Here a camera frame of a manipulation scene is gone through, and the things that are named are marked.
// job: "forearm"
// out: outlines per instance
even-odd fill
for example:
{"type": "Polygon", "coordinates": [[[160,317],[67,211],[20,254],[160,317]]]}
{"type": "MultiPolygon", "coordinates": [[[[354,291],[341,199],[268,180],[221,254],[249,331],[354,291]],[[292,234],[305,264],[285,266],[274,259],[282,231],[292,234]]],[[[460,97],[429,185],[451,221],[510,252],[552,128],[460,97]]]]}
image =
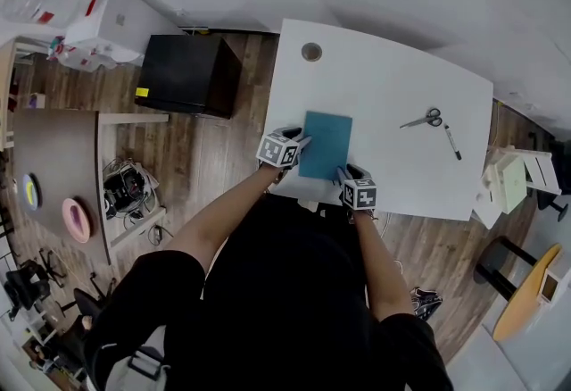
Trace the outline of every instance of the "forearm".
{"type": "Polygon", "coordinates": [[[191,254],[208,271],[214,254],[260,199],[280,169],[261,166],[199,211],[170,241],[168,249],[191,254]]]}
{"type": "Polygon", "coordinates": [[[400,269],[364,212],[353,214],[367,275],[368,303],[378,320],[395,313],[413,313],[409,291],[400,269]]]}

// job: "wrist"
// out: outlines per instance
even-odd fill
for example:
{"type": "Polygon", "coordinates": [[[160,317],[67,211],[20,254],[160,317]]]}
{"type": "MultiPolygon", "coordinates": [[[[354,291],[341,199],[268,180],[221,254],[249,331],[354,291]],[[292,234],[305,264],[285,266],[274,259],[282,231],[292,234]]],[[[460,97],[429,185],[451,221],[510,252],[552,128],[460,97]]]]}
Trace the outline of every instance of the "wrist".
{"type": "Polygon", "coordinates": [[[263,163],[259,168],[258,168],[258,172],[267,174],[269,177],[271,177],[271,179],[275,179],[277,178],[277,176],[279,175],[279,173],[283,170],[283,168],[281,167],[274,167],[271,166],[269,164],[263,163]]]}
{"type": "Polygon", "coordinates": [[[374,219],[373,212],[370,210],[353,210],[353,219],[357,221],[372,221],[374,219]]]}

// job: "yellow sticker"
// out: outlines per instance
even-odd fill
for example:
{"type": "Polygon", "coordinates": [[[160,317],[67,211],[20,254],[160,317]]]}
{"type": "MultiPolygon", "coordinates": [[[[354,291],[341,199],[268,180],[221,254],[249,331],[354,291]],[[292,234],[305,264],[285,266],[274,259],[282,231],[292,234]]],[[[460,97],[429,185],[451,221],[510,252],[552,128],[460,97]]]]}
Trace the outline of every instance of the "yellow sticker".
{"type": "Polygon", "coordinates": [[[135,91],[135,96],[141,96],[141,97],[149,96],[149,88],[148,87],[138,87],[137,91],[135,91]]]}

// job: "round hole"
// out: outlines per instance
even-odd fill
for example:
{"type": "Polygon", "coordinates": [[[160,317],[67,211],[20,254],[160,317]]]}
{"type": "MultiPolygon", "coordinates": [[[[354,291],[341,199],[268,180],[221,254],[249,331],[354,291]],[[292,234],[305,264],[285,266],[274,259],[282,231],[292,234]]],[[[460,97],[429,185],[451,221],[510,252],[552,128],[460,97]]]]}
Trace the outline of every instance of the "round hole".
{"type": "Polygon", "coordinates": [[[321,58],[321,47],[318,44],[310,42],[302,47],[302,56],[305,61],[315,62],[321,58]]]}

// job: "black box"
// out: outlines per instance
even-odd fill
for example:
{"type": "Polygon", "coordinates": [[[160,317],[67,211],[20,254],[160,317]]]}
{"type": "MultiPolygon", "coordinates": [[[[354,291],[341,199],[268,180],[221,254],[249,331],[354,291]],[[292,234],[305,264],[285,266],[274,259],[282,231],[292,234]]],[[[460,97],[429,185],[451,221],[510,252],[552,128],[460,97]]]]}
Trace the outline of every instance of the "black box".
{"type": "Polygon", "coordinates": [[[241,70],[218,36],[151,36],[135,104],[230,118],[241,70]]]}

